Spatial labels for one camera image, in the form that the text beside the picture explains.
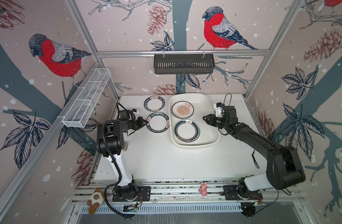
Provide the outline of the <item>green red rim plate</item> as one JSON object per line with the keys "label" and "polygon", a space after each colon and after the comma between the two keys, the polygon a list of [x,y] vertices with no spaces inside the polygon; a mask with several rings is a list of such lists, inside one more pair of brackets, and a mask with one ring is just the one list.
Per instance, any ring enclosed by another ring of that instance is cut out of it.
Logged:
{"label": "green red rim plate", "polygon": [[194,121],[185,119],[175,125],[174,133],[180,141],[190,143],[198,139],[200,128]]}

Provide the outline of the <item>orange sunburst plate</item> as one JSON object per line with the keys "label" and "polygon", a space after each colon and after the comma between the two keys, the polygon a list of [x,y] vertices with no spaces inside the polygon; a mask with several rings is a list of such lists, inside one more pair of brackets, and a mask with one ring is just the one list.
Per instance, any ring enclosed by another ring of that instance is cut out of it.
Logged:
{"label": "orange sunburst plate", "polygon": [[172,106],[171,112],[178,119],[188,119],[194,113],[194,106],[187,101],[179,101]]}

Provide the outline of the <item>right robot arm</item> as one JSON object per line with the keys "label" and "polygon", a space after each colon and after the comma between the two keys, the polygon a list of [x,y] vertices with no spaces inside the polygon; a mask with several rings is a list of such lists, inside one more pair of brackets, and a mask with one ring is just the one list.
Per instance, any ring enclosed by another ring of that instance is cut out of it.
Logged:
{"label": "right robot arm", "polygon": [[239,122],[234,106],[218,105],[215,114],[206,115],[203,120],[209,126],[224,129],[228,135],[249,145],[267,161],[265,173],[243,177],[238,181],[240,194],[271,188],[283,190],[305,181],[304,169],[294,147],[276,144],[247,124]]}

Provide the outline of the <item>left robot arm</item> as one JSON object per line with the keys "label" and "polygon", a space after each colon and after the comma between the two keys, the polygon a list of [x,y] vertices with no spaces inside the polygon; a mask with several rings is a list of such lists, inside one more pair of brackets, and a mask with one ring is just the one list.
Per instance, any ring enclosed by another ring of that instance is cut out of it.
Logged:
{"label": "left robot arm", "polygon": [[111,185],[116,198],[133,201],[138,196],[136,182],[123,158],[126,148],[124,133],[128,130],[138,131],[147,124],[148,121],[139,117],[107,120],[97,127],[97,151],[110,162],[117,177],[116,184]]}

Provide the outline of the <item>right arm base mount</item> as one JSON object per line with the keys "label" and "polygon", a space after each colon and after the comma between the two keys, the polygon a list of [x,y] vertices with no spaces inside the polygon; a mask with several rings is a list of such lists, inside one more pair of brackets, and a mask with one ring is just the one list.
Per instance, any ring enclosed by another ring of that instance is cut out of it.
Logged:
{"label": "right arm base mount", "polygon": [[223,185],[222,196],[228,201],[252,200],[262,201],[263,197],[260,190],[251,191],[245,184],[245,177],[238,181],[237,185]]}

